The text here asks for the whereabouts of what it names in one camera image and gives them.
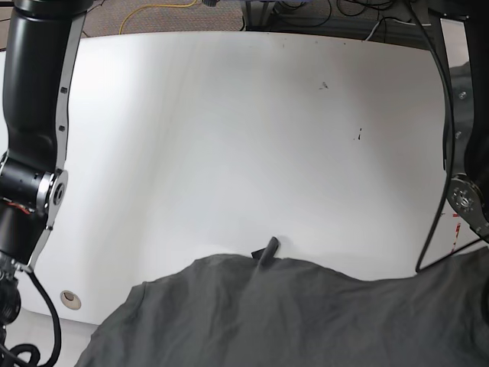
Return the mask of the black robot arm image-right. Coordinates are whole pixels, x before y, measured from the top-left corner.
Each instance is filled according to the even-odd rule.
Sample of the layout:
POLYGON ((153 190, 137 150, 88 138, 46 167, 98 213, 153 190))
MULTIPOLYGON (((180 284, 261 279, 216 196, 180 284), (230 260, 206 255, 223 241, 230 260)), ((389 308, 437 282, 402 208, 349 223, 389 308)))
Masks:
POLYGON ((448 202, 488 239, 488 3, 429 1, 432 36, 451 88, 445 103, 448 202))

